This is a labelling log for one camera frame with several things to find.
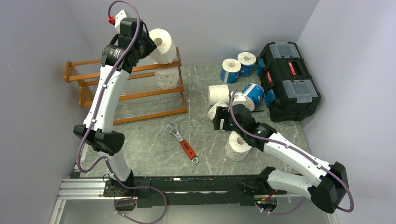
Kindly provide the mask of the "plain white paper roll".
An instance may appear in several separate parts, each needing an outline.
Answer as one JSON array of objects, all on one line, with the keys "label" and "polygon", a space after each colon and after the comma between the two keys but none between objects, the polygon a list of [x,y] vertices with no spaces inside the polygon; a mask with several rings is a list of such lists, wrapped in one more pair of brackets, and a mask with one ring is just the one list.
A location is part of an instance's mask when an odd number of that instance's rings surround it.
[{"label": "plain white paper roll", "polygon": [[150,53],[151,58],[159,64],[173,62],[172,39],[168,31],[155,28],[149,31],[149,36],[153,40],[156,49]]}]

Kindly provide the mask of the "dotted white roll front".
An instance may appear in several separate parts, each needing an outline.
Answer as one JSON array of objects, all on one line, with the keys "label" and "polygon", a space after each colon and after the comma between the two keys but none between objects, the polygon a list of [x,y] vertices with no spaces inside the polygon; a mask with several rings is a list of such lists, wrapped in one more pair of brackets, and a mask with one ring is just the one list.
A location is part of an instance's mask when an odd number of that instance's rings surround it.
[{"label": "dotted white roll front", "polygon": [[231,132],[225,145],[226,155],[234,161],[245,159],[251,148],[235,131]]}]

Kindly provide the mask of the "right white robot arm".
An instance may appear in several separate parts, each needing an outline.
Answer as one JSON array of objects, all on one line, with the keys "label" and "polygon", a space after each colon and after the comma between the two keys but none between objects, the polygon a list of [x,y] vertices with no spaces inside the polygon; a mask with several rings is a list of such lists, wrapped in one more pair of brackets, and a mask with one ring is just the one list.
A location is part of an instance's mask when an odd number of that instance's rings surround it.
[{"label": "right white robot arm", "polygon": [[244,105],[214,105],[208,117],[215,130],[237,133],[250,147],[277,157],[298,172],[295,175],[266,167],[256,178],[260,192],[283,190],[298,194],[330,214],[341,209],[344,196],[352,197],[344,165],[330,164],[300,149],[275,128],[257,122]]}]

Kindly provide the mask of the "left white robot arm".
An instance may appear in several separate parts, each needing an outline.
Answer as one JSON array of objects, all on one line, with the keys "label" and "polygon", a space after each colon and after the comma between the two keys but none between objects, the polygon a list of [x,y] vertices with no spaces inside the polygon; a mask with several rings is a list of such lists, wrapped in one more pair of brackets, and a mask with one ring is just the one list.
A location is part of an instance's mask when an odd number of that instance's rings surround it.
[{"label": "left white robot arm", "polygon": [[116,190],[122,196],[134,190],[134,175],[121,151],[125,136],[113,130],[115,110],[120,92],[139,60],[156,49],[141,19],[126,17],[120,21],[120,31],[103,49],[100,76],[90,111],[73,132],[105,160],[110,177],[117,181]]}]

